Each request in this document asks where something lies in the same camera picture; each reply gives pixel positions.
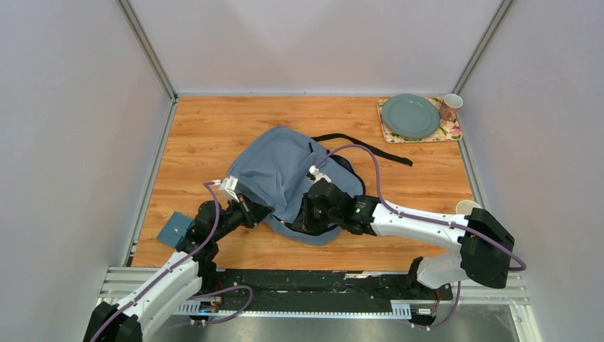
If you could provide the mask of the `blue-grey student backpack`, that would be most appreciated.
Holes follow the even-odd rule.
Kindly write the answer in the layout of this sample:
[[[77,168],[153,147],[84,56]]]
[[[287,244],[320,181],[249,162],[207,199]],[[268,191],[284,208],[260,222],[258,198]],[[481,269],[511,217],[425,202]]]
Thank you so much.
[[[312,185],[306,174],[313,165],[351,197],[365,194],[365,183],[352,164],[340,155],[331,155],[321,144],[338,138],[363,144],[343,133],[309,137],[276,126],[261,134],[233,161],[227,176],[236,178],[236,192],[273,208],[264,221],[275,233],[304,244],[325,245],[342,232],[340,227],[331,225],[326,232],[312,235],[294,231],[291,226],[301,213],[303,194]]]

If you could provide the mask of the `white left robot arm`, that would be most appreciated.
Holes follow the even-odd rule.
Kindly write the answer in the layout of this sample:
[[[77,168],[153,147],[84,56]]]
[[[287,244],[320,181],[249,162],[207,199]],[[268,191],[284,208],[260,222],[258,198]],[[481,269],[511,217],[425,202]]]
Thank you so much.
[[[207,296],[217,288],[217,242],[236,228],[253,228],[273,208],[240,196],[223,209],[218,202],[199,206],[194,219],[173,214],[182,222],[174,254],[143,285],[116,304],[105,301],[93,310],[84,341],[148,341],[189,298]]]

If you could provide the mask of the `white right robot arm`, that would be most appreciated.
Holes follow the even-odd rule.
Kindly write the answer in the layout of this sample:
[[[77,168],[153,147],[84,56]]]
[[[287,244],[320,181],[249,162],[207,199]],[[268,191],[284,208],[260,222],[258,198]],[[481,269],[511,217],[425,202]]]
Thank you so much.
[[[406,278],[409,294],[422,299],[442,285],[472,280],[493,289],[506,287],[515,239],[487,210],[442,214],[397,206],[380,197],[351,197],[320,180],[304,194],[304,232],[340,227],[352,234],[420,240],[447,249],[435,257],[418,257]]]

